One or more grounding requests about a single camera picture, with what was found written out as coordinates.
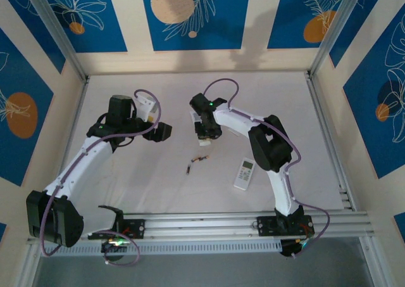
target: gray floor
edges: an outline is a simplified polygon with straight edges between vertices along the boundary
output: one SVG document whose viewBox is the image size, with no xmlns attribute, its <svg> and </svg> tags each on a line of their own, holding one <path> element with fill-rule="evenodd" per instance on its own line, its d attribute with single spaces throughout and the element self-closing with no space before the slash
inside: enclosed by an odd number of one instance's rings
<svg viewBox="0 0 405 287">
<path fill-rule="evenodd" d="M 101 257 L 41 258 L 34 286 L 372 286 L 357 239 L 321 239 L 293 260 L 279 253 L 149 255 L 135 267 Z"/>
</svg>

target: remote control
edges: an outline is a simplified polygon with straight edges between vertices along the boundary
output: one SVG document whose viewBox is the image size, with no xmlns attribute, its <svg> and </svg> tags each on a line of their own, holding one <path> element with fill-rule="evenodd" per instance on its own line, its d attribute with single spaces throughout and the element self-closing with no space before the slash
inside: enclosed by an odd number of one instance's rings
<svg viewBox="0 0 405 287">
<path fill-rule="evenodd" d="M 253 169 L 256 162 L 254 160 L 244 158 L 240 164 L 238 175 L 235 178 L 234 186 L 238 189 L 247 190 L 251 177 L 253 174 Z"/>
</svg>

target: white robotic arm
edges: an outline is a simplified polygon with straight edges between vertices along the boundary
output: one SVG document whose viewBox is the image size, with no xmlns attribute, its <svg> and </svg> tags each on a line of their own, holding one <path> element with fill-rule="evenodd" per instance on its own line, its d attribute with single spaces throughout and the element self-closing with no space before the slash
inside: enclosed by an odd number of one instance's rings
<svg viewBox="0 0 405 287">
<path fill-rule="evenodd" d="M 302 205 L 292 196 L 285 175 L 293 148 L 278 117 L 253 116 L 229 107 L 224 99 L 210 101 L 201 93 L 191 99 L 190 106 L 201 118 L 194 122 L 198 139 L 217 139 L 222 135 L 221 126 L 229 127 L 249 139 L 256 163 L 268 174 L 275 195 L 276 215 L 258 217 L 259 235 L 313 235 L 313 229 L 308 230 L 311 217 L 304 215 Z"/>
<path fill-rule="evenodd" d="M 64 171 L 43 192 L 32 191 L 29 194 L 27 214 L 32 236 L 39 237 L 43 216 L 46 216 L 44 238 L 67 247 L 73 246 L 82 235 L 121 228 L 117 227 L 118 218 L 123 218 L 121 210 L 78 202 L 85 190 L 87 193 L 105 190 L 91 182 L 90 178 L 99 173 L 101 166 L 117 148 L 123 146 L 120 144 L 126 137 L 131 142 L 136 134 L 155 142 L 170 137 L 170 125 L 148 121 L 155 101 L 141 95 L 135 100 L 137 106 L 131 97 L 111 97 L 108 113 L 101 115 L 89 129 L 83 146 Z M 54 193 L 54 199 L 51 199 L 51 193 Z M 44 214 L 48 203 L 51 203 L 51 208 L 48 214 Z"/>
<path fill-rule="evenodd" d="M 247 116 L 253 118 L 253 115 L 244 112 L 242 110 L 236 108 L 228 108 L 227 104 L 221 104 L 216 108 L 213 112 L 215 122 L 218 125 L 223 125 L 225 127 L 229 127 L 232 130 L 237 131 L 238 133 L 244 135 L 246 138 L 249 139 L 249 131 L 253 127 L 257 127 L 260 125 L 259 122 L 254 122 L 252 119 L 248 119 L 247 117 L 243 117 L 232 110 L 236 110 L 238 112 L 244 113 Z M 264 120 L 264 117 L 254 117 L 258 120 Z M 273 188 L 274 196 L 275 196 L 275 208 L 284 216 L 288 216 L 293 214 L 298 209 L 298 204 L 292 199 L 287 183 L 284 177 L 284 167 L 287 164 L 283 165 L 280 168 L 279 172 L 275 172 L 273 170 L 267 170 L 266 173 L 270 178 L 270 183 Z"/>
</svg>

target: white mat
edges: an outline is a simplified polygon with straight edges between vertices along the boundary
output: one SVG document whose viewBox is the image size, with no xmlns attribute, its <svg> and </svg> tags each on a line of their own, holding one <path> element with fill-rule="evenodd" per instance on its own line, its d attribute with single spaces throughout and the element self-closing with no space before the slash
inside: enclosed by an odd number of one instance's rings
<svg viewBox="0 0 405 287">
<path fill-rule="evenodd" d="M 189 101 L 213 80 L 231 77 L 240 93 L 233 106 L 255 115 L 274 114 L 302 153 L 302 162 L 290 171 L 296 196 L 305 203 L 342 209 L 339 182 L 329 160 L 311 96 L 301 72 L 182 73 L 93 76 L 78 120 L 69 153 L 72 159 L 88 128 L 107 112 L 114 94 L 132 96 L 138 88 L 152 91 L 163 109 L 161 121 L 173 126 L 171 138 L 162 143 L 138 137 L 117 149 L 98 176 L 89 183 L 82 203 L 108 204 L 124 212 L 242 212 L 273 210 L 274 195 L 267 175 L 258 166 L 249 189 L 234 188 L 241 160 L 253 159 L 247 138 L 227 128 L 211 146 L 200 148 L 190 118 Z M 229 99 L 231 82 L 215 84 L 210 99 Z M 195 163 L 186 175 L 190 159 Z"/>
</svg>

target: small electronic component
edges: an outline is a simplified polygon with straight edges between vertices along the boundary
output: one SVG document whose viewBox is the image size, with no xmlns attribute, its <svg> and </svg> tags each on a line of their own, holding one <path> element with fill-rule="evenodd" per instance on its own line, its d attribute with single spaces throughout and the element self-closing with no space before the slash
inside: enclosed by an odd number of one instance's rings
<svg viewBox="0 0 405 287">
<path fill-rule="evenodd" d="M 193 158 L 193 159 L 191 160 L 191 162 L 189 163 L 189 165 L 187 166 L 187 171 L 185 171 L 186 175 L 189 175 L 189 174 L 190 174 L 190 169 L 191 169 L 191 164 L 192 164 L 192 163 L 194 163 L 194 162 L 200 162 L 201 160 L 208 159 L 208 158 L 209 158 L 209 155 L 202 156 L 202 157 L 198 156 L 198 157 Z"/>
<path fill-rule="evenodd" d="M 203 157 L 195 157 L 194 159 L 191 160 L 191 162 L 200 162 L 201 160 L 208 159 L 208 158 L 209 158 L 208 155 L 203 156 Z"/>
</svg>

